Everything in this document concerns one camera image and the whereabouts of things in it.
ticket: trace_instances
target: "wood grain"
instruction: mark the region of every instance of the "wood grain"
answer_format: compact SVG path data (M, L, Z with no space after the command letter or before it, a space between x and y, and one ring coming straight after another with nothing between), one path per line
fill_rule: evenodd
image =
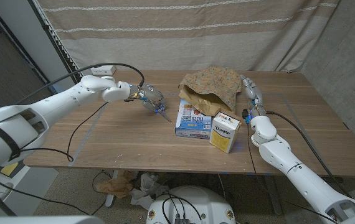
M174 125L180 98L178 85L192 71L144 71L146 83L160 89L168 102L166 114L172 123L141 106L141 102L110 103L82 148L72 167L96 169L129 169L172 172L211 172L253 174L244 123L229 154L205 139L176 137ZM284 96L306 132L314 142L331 172L338 176L355 177L355 137L346 129L336 113L300 73L242 72L264 92L267 110L285 115L294 123ZM138 83L140 77L131 71L118 71L117 80ZM74 111L51 130L45 147L65 149L76 126L101 106L99 99ZM247 107L244 94L237 95L237 112ZM91 118L75 134L71 153L81 145L95 118ZM270 115L279 135L291 145L295 155L319 175L326 175L300 134L286 121ZM280 175L250 144L253 162L259 174ZM28 166L67 167L65 156L52 152L35 152L24 161Z

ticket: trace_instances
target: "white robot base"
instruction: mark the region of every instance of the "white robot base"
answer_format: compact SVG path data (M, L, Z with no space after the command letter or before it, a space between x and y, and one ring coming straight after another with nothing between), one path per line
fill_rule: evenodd
M220 195L207 188L187 185L176 187L170 190L169 193L172 195L172 198L169 198L168 194L164 194L151 204L146 217L147 224L168 224L169 222L181 224L235 224L234 213L229 203ZM174 196L187 200L193 206L184 200L180 202Z

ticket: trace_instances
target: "white carton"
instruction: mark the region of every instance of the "white carton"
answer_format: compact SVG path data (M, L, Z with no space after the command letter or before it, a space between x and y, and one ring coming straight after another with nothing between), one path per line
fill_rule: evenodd
M186 100L181 99L177 113L175 134L179 137L209 139L211 116L205 116Z
M241 125L240 118L230 111L221 109L212 121L209 142L220 150L229 153Z

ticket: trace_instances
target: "striped curtain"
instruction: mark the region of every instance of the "striped curtain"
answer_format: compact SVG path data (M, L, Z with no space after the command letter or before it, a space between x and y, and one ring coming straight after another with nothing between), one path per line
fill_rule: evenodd
M38 0L76 63L293 71L339 0Z

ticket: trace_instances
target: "patterned fabric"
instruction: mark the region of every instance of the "patterned fabric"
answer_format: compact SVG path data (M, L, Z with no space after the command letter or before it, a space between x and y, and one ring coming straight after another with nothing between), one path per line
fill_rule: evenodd
M187 74L181 85L196 93L215 94L235 113L235 96L241 92L240 75L231 68L210 67L193 74Z

